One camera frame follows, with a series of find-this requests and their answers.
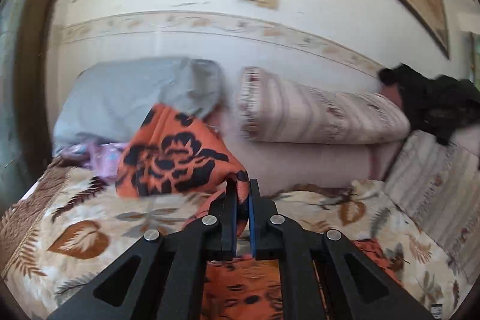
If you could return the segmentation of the striped floral bolster pillow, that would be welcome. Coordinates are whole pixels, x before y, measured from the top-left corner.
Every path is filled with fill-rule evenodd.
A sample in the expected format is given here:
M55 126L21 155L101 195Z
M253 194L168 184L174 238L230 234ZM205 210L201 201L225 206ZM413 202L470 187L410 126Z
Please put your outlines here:
M258 142L372 145L398 141L410 123L379 93L338 93L246 67L239 90L241 130Z

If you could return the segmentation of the grey-blue pillow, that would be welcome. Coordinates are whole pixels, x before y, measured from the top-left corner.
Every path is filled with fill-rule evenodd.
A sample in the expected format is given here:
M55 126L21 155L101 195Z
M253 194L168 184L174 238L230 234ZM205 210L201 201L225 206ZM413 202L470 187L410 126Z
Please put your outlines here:
M72 145L128 142L151 107L163 103L206 118L221 103L221 66L201 58L99 62L81 72L53 131L53 153Z

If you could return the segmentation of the striped floral side pillow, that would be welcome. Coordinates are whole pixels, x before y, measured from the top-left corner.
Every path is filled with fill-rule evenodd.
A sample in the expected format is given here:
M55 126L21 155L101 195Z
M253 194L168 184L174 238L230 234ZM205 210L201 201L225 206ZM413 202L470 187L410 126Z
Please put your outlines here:
M448 255L469 283L479 277L479 157L416 131L386 179L385 193Z

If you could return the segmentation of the lilac floral cloth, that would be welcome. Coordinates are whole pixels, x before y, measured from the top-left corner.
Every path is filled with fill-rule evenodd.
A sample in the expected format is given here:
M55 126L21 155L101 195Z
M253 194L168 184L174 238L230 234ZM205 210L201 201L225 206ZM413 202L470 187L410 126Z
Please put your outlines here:
M62 149L59 155L66 163L93 171L107 183L116 180L120 157L126 143L99 144L95 141L72 145Z

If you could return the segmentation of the pink bed headboard cushion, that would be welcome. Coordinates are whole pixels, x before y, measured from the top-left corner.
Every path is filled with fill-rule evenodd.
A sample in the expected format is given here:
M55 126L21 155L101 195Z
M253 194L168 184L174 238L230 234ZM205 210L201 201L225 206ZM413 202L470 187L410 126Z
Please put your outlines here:
M413 133L410 129L402 140L372 145L258 142L241 130L239 99L236 110L220 113L219 124L228 150L258 180L264 196L297 184L346 188L354 180L381 180Z

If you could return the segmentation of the black clothing pile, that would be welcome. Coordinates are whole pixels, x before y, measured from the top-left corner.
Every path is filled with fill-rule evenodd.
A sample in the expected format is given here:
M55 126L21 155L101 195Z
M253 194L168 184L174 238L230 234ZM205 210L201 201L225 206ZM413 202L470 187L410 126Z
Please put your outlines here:
M397 88L411 129L430 133L441 145L448 145L456 130L479 123L479 90L467 79L429 79L403 63L383 68L378 78Z

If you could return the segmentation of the orange floral black-patterned garment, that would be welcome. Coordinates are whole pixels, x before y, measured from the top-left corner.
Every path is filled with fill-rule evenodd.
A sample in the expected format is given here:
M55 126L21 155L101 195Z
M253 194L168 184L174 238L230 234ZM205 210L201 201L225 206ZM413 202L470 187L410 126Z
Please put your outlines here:
M208 262L202 300L208 266L236 259L240 236L250 235L251 179L243 165L204 121L171 107L156 105L126 147L118 167L116 191L122 197L210 192L205 206L188 224L207 215L210 204L225 191L230 179L236 184L238 196L236 251L230 259L214 258ZM199 319L203 319L202 307L203 304Z

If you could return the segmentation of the cream leaf-pattern blanket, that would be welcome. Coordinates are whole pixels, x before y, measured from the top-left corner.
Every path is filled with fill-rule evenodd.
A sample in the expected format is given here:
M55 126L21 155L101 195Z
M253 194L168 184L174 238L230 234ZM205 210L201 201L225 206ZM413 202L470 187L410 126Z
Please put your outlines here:
M54 166L1 216L1 276L30 319L45 319L143 234L179 231L203 193L123 199L92 171ZM304 229L343 232L440 319L472 286L445 252L404 214L379 181L354 181L335 195L313 184L279 192L277 210ZM208 266L203 319L281 319L278 264L250 256Z

